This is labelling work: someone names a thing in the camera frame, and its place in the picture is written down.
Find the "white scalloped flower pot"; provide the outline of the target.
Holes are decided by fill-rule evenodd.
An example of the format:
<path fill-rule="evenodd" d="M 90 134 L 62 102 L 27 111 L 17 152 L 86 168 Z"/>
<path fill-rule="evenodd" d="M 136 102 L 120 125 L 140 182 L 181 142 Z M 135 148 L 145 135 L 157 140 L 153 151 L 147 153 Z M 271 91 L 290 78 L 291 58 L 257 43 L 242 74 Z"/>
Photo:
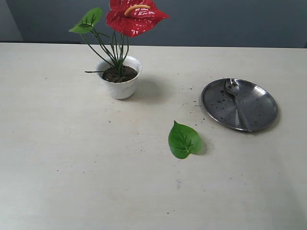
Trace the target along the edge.
<path fill-rule="evenodd" d="M 110 96 L 117 100 L 127 99 L 135 93 L 138 86 L 138 79 L 142 72 L 141 62 L 132 56 L 127 56 L 123 62 L 123 65 L 134 69 L 137 74 L 131 80 L 116 83 L 107 81 L 103 78 L 103 74 L 110 68 L 110 65 L 107 62 L 103 60 L 96 66 L 97 75 L 102 79 L 103 84 Z"/>

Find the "artificial red flower stem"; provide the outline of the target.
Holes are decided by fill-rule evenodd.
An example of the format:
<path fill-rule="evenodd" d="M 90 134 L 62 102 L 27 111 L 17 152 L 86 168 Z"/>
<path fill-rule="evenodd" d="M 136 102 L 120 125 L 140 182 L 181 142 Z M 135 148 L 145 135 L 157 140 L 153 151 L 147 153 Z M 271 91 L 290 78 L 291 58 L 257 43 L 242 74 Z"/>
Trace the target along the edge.
<path fill-rule="evenodd" d="M 79 34 L 96 55 L 120 73 L 128 56 L 129 38 L 150 31 L 169 15 L 152 0 L 111 0 L 109 6 L 106 24 L 113 29 L 112 35 L 95 29 L 103 14 L 99 7 L 89 10 L 69 32 Z"/>

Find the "round stainless steel plate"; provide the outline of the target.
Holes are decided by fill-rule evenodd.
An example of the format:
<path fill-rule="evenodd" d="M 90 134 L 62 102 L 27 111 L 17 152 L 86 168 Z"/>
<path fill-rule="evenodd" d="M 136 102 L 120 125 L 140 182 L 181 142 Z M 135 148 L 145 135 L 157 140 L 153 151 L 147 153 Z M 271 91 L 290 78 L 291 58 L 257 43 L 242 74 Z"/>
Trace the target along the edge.
<path fill-rule="evenodd" d="M 234 78 L 209 83 L 202 91 L 201 103 L 216 122 L 247 132 L 266 129 L 279 113 L 276 101 L 266 90 Z"/>

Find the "stainless steel spork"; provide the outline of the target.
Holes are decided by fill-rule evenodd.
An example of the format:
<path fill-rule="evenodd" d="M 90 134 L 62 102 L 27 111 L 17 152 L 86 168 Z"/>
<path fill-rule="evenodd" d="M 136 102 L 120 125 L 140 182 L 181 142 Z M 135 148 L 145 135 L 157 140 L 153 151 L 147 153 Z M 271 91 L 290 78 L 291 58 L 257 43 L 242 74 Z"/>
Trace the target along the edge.
<path fill-rule="evenodd" d="M 232 78 L 227 78 L 225 80 L 225 89 L 226 91 L 232 95 L 234 97 L 234 102 L 235 102 L 235 105 L 236 105 L 236 108 L 237 108 L 237 111 L 238 111 L 238 115 L 242 121 L 242 123 L 244 124 L 244 126 L 246 127 L 246 130 L 248 132 L 251 132 L 251 127 L 250 127 L 250 124 L 239 104 L 239 101 L 238 101 L 238 98 L 239 98 L 239 94 L 240 94 L 240 88 L 239 88 L 239 85 L 236 83 L 235 79 L 232 79 Z"/>

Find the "dark soil in pot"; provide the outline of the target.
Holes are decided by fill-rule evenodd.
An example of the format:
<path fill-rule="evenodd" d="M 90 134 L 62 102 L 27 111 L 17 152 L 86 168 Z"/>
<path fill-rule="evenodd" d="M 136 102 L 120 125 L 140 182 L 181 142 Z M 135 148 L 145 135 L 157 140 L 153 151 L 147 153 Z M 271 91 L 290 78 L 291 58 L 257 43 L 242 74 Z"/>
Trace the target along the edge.
<path fill-rule="evenodd" d="M 103 72 L 102 79 L 112 83 L 122 83 L 134 79 L 137 74 L 135 69 L 128 66 L 123 66 L 120 73 L 115 68 L 108 68 Z"/>

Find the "fallen green leaf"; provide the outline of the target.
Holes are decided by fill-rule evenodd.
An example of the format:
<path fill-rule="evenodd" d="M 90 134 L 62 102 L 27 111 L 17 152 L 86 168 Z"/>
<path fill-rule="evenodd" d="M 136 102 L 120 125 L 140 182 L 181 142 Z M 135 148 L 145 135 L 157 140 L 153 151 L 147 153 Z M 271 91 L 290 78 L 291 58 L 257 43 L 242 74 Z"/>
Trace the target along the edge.
<path fill-rule="evenodd" d="M 202 149 L 202 140 L 196 130 L 174 121 L 168 135 L 168 144 L 172 154 L 178 159 L 185 159 L 190 154 L 197 154 Z"/>

